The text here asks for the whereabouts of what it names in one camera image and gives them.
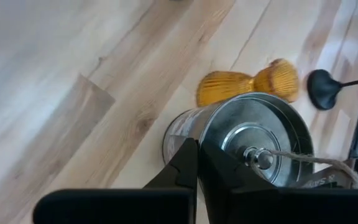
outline twine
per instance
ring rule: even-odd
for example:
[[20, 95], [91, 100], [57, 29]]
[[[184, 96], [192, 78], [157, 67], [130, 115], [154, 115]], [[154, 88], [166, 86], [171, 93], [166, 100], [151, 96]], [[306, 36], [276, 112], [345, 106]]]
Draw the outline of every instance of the twine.
[[[339, 161], [337, 159], [325, 159], [325, 158], [318, 158], [313, 157], [312, 155], [299, 155], [292, 152], [284, 152], [284, 151], [277, 151], [277, 150], [271, 150], [268, 149], [270, 153], [276, 156], [283, 156], [287, 157], [296, 161], [301, 162], [312, 162], [312, 163], [318, 163], [318, 164], [329, 164], [333, 167], [337, 168], [338, 170], [343, 171], [345, 174], [347, 174], [352, 179], [352, 189], [358, 189], [358, 173], [351, 169], [347, 164], [345, 164], [342, 161]], [[255, 171], [255, 173], [259, 176], [261, 176], [263, 179], [267, 180], [266, 176], [260, 171], [260, 169], [255, 165], [254, 161], [251, 161], [251, 168]]]

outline black device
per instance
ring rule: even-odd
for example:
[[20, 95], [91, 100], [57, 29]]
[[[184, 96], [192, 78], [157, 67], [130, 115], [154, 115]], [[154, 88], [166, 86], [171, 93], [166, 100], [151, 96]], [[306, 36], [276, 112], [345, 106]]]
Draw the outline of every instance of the black device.
[[358, 221], [358, 190], [276, 187], [220, 148], [194, 139], [186, 139], [143, 189], [59, 190], [38, 202], [33, 220], [195, 223], [198, 178], [212, 224]]
[[330, 110], [336, 104], [338, 93], [347, 86], [358, 85], [358, 80], [341, 83], [323, 69], [313, 70], [307, 81], [307, 89], [312, 104], [319, 110]]

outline metal knob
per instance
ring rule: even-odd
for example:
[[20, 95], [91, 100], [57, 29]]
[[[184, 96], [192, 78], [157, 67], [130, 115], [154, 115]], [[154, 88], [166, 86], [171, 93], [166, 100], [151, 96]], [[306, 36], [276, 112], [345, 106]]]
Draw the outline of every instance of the metal knob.
[[273, 154], [264, 148], [248, 147], [243, 153], [245, 164], [253, 162], [259, 169], [269, 169], [273, 164]]

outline bamboo whisk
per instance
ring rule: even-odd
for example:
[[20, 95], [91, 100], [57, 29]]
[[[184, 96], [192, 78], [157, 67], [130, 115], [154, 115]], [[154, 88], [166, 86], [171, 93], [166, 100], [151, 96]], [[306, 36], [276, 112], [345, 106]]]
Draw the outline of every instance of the bamboo whisk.
[[299, 89], [298, 72], [285, 59], [276, 59], [252, 78], [241, 72], [211, 72], [197, 89], [197, 105], [208, 106], [233, 96], [259, 91], [295, 101]]
[[208, 106], [253, 91], [252, 82], [252, 77], [241, 72], [211, 72], [198, 85], [197, 105]]
[[285, 59], [274, 60], [254, 78], [255, 91], [276, 95], [289, 102], [296, 100], [298, 89], [298, 72], [295, 66]]

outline black stand base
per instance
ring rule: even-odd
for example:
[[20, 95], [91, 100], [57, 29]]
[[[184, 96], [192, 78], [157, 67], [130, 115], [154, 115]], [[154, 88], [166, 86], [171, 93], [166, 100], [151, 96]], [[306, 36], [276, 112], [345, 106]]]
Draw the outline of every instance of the black stand base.
[[329, 72], [314, 70], [308, 77], [308, 93], [311, 102], [319, 110], [329, 110], [335, 106], [336, 95], [342, 84], [333, 80]]

